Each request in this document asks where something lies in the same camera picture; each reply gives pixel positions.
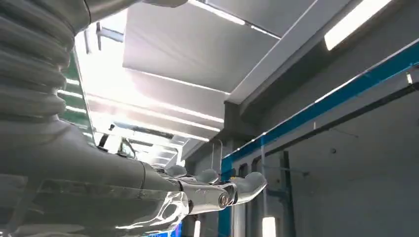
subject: ceiling light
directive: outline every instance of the ceiling light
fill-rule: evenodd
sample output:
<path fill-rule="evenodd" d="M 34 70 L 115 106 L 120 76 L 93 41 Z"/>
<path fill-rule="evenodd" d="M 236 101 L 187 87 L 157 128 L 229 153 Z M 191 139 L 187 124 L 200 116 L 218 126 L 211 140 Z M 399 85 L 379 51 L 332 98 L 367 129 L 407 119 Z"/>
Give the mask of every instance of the ceiling light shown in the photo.
<path fill-rule="evenodd" d="M 77 97 L 77 98 L 83 98 L 83 96 L 80 95 L 80 94 L 77 94 L 77 93 L 74 93 L 74 92 L 69 92 L 69 91 L 66 91 L 66 90 L 58 90 L 57 92 L 60 93 L 60 94 L 63 94 L 63 95 L 69 95 L 69 96 L 73 96 L 73 97 Z"/>
<path fill-rule="evenodd" d="M 181 160 L 181 161 L 177 162 L 176 164 L 180 165 L 182 167 L 185 167 L 185 163 L 186 163 L 185 160 Z"/>
<path fill-rule="evenodd" d="M 154 157 L 154 158 L 156 158 L 156 159 L 164 159 L 164 160 L 171 160 L 171 158 L 167 158 L 167 157 L 159 157 L 159 156 Z"/>
<path fill-rule="evenodd" d="M 78 80 L 66 79 L 66 81 L 68 84 L 80 85 L 80 82 Z"/>
<path fill-rule="evenodd" d="M 412 76 L 410 75 L 410 73 L 407 73 L 406 76 L 407 76 L 407 83 L 409 83 L 410 85 L 413 84 Z"/>
<path fill-rule="evenodd" d="M 101 98 L 96 97 L 96 96 L 89 96 L 88 97 L 88 99 L 95 99 L 95 98 L 101 99 Z M 147 97 L 141 97 L 141 100 L 144 103 L 146 103 L 147 106 L 155 105 L 155 106 L 159 106 L 159 107 L 162 107 L 162 108 L 165 108 L 165 109 L 168 109 L 168 110 L 173 110 L 173 111 L 176 111 L 176 112 L 179 112 L 179 113 L 196 116 L 196 117 L 203 118 L 203 119 L 212 120 L 212 121 L 219 122 L 219 123 L 224 123 L 224 119 L 222 119 L 222 118 L 213 117 L 213 116 L 202 114 L 202 113 L 199 113 L 199 112 L 196 112 L 196 111 L 193 111 L 193 110 L 189 110 L 189 109 L 185 109 L 185 108 L 178 107 L 178 106 L 175 106 L 175 105 L 171 105 L 171 104 L 163 103 L 163 102 L 160 102 L 160 101 L 152 100 L 152 99 L 147 98 Z"/>
<path fill-rule="evenodd" d="M 262 236 L 276 237 L 276 227 L 274 217 L 264 217 L 262 220 Z"/>
<path fill-rule="evenodd" d="M 195 221 L 194 237 L 199 237 L 201 234 L 201 222 Z"/>
<path fill-rule="evenodd" d="M 84 110 L 84 109 L 79 109 L 79 108 L 75 108 L 75 107 L 72 107 L 72 106 L 66 106 L 66 109 L 70 110 L 70 111 L 73 111 L 73 112 L 83 113 L 83 114 L 87 113 L 86 110 Z"/>
<path fill-rule="evenodd" d="M 332 50 L 392 0 L 363 0 L 325 35 L 326 46 Z"/>
<path fill-rule="evenodd" d="M 218 9 L 214 8 L 213 6 L 210 6 L 210 5 L 205 4 L 203 2 L 200 2 L 200 1 L 197 1 L 197 0 L 188 0 L 188 2 L 192 5 L 194 5 L 194 6 L 197 6 L 201 9 L 207 10 L 207 11 L 209 11 L 209 12 L 211 12 L 211 13 L 219 16 L 219 17 L 222 17 L 222 18 L 224 18 L 228 21 L 234 22 L 234 23 L 242 25 L 242 26 L 246 24 L 246 22 L 244 20 L 242 20 L 242 19 L 240 19 L 236 16 L 233 16 L 231 14 L 228 14 L 224 11 L 218 10 Z"/>
<path fill-rule="evenodd" d="M 87 137 L 91 137 L 91 138 L 93 138 L 93 136 L 92 136 L 90 133 L 87 133 L 87 132 L 84 132 L 84 133 L 83 133 L 83 135 L 84 135 L 84 136 L 87 136 Z"/>
<path fill-rule="evenodd" d="M 255 26 L 255 25 L 250 25 L 250 28 L 252 28 L 252 29 L 254 29 L 256 31 L 259 31 L 261 33 L 264 33 L 266 35 L 269 35 L 270 37 L 276 38 L 277 40 L 281 40 L 281 37 L 279 37 L 277 35 L 274 35 L 273 33 L 267 32 L 266 30 L 261 29 L 261 28 Z"/>
<path fill-rule="evenodd" d="M 134 111 L 134 112 L 137 112 L 137 113 L 144 114 L 144 115 L 148 115 L 148 116 L 152 116 L 152 117 L 156 117 L 156 118 L 161 118 L 161 119 L 167 119 L 167 120 L 170 120 L 170 121 L 173 121 L 173 122 L 178 122 L 178 123 L 183 123 L 183 124 L 187 124 L 187 125 L 191 125 L 191 126 L 195 126 L 195 127 L 200 127 L 200 128 L 215 131 L 215 132 L 220 131 L 220 129 L 216 128 L 216 127 L 203 125 L 203 124 L 200 124 L 200 123 L 184 120 L 184 119 L 177 118 L 177 117 L 174 117 L 174 116 L 164 115 L 164 114 L 157 113 L 157 112 L 154 112 L 154 111 L 150 111 L 150 110 L 138 108 L 138 107 L 135 107 L 135 106 L 131 106 L 131 105 L 128 105 L 128 104 L 119 103 L 119 102 L 99 98 L 99 97 L 96 97 L 96 96 L 89 96 L 88 100 L 93 100 L 93 101 L 103 103 L 103 104 L 106 104 L 106 105 L 113 105 L 113 106 L 116 106 L 118 108 L 124 108 L 124 109 L 127 109 L 127 110 L 131 110 L 131 111 Z"/>
<path fill-rule="evenodd" d="M 153 165 L 159 165 L 159 166 L 163 166 L 165 167 L 167 164 L 162 164 L 162 163 L 154 163 Z"/>

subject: chrome robotic hand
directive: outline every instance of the chrome robotic hand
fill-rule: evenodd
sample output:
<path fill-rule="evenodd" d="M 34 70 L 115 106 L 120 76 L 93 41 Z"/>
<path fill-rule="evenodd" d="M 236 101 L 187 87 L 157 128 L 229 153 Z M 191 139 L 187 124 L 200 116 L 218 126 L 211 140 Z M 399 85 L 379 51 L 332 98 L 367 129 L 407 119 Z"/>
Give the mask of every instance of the chrome robotic hand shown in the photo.
<path fill-rule="evenodd" d="M 212 169 L 193 177 L 187 176 L 183 167 L 175 165 L 168 169 L 168 174 L 177 177 L 187 195 L 190 214 L 220 211 L 229 205 L 248 202 L 267 184 L 259 172 L 250 173 L 245 178 L 235 177 L 218 183 L 215 183 L 218 174 Z"/>

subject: ceiling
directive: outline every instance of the ceiling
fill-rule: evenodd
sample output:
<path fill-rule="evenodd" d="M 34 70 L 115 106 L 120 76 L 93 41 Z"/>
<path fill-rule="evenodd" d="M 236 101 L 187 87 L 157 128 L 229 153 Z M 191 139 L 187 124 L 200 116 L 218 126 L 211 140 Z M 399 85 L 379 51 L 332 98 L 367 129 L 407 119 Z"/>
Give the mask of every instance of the ceiling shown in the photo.
<path fill-rule="evenodd" d="M 231 92 L 276 39 L 192 4 L 128 10 L 124 67 Z"/>
<path fill-rule="evenodd" d="M 140 142 L 139 152 L 144 142 L 162 145 L 147 141 L 147 129 L 169 133 L 161 149 L 171 160 L 147 162 L 178 163 L 224 128 L 224 101 L 243 102 L 349 1 L 207 1 L 242 24 L 191 3 L 138 3 L 100 22 L 117 41 L 93 24 L 76 38 L 93 126 L 129 125 L 118 133 Z"/>
<path fill-rule="evenodd" d="M 279 36 L 283 36 L 313 1 L 208 0 L 207 2 Z"/>

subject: ceiling panel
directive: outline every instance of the ceiling panel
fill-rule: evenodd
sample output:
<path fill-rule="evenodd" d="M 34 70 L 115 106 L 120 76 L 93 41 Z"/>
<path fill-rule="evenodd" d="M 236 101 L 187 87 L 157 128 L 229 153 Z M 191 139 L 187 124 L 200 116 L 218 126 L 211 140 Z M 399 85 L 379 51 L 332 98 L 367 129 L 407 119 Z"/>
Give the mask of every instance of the ceiling panel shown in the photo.
<path fill-rule="evenodd" d="M 276 39 L 185 4 L 128 10 L 124 67 L 232 91 Z"/>
<path fill-rule="evenodd" d="M 283 36 L 314 0 L 207 0 L 207 2 Z"/>

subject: blue screen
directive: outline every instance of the blue screen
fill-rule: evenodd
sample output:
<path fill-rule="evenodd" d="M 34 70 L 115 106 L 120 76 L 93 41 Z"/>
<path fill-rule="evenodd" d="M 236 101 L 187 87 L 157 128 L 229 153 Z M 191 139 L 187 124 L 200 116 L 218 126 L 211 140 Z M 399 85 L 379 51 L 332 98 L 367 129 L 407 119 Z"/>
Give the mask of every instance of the blue screen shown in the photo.
<path fill-rule="evenodd" d="M 180 237 L 180 232 L 182 231 L 182 223 L 180 223 L 176 229 L 174 229 L 172 232 L 169 233 L 161 233 L 156 234 L 148 237 Z"/>

